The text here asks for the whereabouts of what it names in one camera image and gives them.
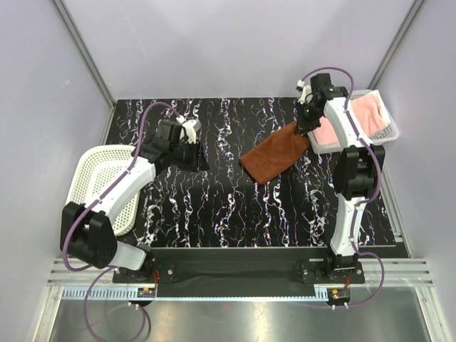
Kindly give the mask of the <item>pink towel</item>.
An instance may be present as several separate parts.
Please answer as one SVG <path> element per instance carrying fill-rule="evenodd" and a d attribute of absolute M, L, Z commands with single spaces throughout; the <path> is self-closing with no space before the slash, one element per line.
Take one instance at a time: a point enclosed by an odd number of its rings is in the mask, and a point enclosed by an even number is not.
<path fill-rule="evenodd" d="M 372 90 L 366 95 L 351 100 L 353 113 L 368 137 L 373 137 L 390 125 L 390 116 L 385 108 L 379 90 Z M 320 118 L 321 126 L 313 131 L 319 145 L 338 143 L 336 132 L 326 117 Z"/>

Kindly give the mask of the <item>brown towel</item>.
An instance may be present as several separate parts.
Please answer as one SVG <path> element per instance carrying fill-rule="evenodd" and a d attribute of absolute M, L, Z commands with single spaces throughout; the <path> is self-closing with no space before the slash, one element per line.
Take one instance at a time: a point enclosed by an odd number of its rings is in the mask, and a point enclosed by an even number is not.
<path fill-rule="evenodd" d="M 293 121 L 242 155 L 240 165 L 259 185 L 265 185 L 289 169 L 308 150 L 310 141 L 296 134 Z"/>

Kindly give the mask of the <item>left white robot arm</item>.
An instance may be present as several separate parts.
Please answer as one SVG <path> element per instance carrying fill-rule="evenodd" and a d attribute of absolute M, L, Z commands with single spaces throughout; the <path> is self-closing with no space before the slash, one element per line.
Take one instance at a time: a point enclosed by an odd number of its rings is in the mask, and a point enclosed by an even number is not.
<path fill-rule="evenodd" d="M 183 171 L 207 171 L 198 119 L 161 120 L 156 133 L 131 151 L 126 167 L 90 201 L 69 202 L 61 220 L 61 251 L 64 257 L 85 262 L 85 268 L 129 269 L 139 282 L 148 281 L 154 265 L 146 252 L 119 242 L 113 225 L 120 212 L 141 189 L 163 171 L 175 166 Z"/>

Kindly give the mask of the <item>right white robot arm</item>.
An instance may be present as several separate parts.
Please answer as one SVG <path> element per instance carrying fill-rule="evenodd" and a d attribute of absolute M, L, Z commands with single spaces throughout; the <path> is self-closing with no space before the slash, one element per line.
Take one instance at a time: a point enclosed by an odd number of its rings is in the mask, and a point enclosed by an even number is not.
<path fill-rule="evenodd" d="M 338 195 L 336 227 L 323 259 L 322 273 L 332 282 L 340 282 L 355 272 L 358 258 L 358 233 L 366 205 L 380 192 L 385 149 L 374 145 L 366 135 L 351 107 L 353 88 L 334 86 L 330 67 L 317 68 L 301 79 L 297 90 L 295 134 L 307 135 L 325 117 L 331 123 L 341 155 L 333 171 L 333 186 Z"/>

